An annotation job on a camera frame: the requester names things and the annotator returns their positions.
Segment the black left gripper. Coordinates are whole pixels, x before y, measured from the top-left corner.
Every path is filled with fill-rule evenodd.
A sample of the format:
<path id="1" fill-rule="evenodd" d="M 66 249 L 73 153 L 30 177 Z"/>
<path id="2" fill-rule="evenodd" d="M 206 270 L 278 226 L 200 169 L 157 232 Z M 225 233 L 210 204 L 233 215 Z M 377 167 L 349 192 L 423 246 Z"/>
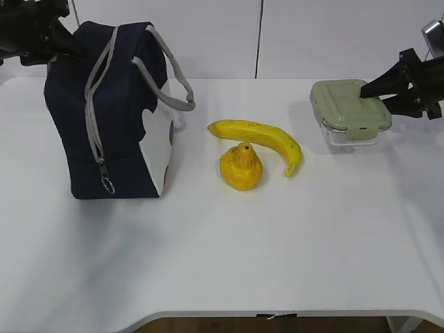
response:
<path id="1" fill-rule="evenodd" d="M 2 1 L 1 63 L 14 57 L 24 66 L 56 56 L 83 59 L 83 46 L 59 20 L 68 15 L 67 1 Z"/>

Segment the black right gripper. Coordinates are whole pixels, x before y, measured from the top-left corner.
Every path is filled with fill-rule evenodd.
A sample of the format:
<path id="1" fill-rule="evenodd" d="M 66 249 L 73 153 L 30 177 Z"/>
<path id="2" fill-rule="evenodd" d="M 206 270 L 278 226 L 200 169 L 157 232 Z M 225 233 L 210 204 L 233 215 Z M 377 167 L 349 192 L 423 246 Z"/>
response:
<path id="1" fill-rule="evenodd" d="M 361 87 L 360 97 L 367 99 L 388 94 L 401 94 L 415 86 L 417 97 L 395 95 L 383 103 L 391 114 L 429 120 L 443 116 L 443 20 L 433 19 L 422 29 L 430 59 L 422 62 L 414 49 L 399 52 L 398 61 L 379 78 Z"/>

